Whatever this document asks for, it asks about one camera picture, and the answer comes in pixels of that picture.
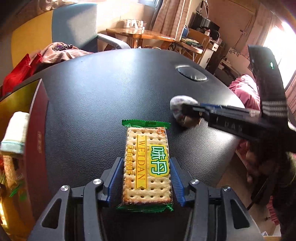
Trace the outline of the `gloved right hand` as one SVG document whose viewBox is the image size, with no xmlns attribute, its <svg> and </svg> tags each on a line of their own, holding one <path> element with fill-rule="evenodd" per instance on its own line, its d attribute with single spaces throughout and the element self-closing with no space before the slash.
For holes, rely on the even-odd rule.
<svg viewBox="0 0 296 241">
<path fill-rule="evenodd" d="M 295 180 L 294 153 L 252 142 L 247 142 L 245 147 L 248 183 L 253 183 L 259 177 L 271 175 L 285 187 Z"/>
</svg>

